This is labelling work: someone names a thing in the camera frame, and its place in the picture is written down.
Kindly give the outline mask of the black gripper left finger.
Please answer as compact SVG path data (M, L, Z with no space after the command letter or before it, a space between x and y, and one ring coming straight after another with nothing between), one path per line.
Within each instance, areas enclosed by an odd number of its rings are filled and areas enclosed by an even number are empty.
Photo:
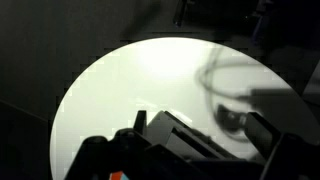
M146 130L147 130L147 112L145 110L139 110L137 115L136 115L136 119L135 119L135 123L133 126L133 129L135 131L137 131L138 133L140 133L141 135L145 135L146 134Z

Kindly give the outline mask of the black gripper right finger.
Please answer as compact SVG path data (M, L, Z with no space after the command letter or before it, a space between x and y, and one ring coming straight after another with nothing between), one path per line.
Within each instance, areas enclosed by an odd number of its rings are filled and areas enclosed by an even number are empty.
M258 113L249 112L245 122L245 135L258 152L268 159L281 133Z

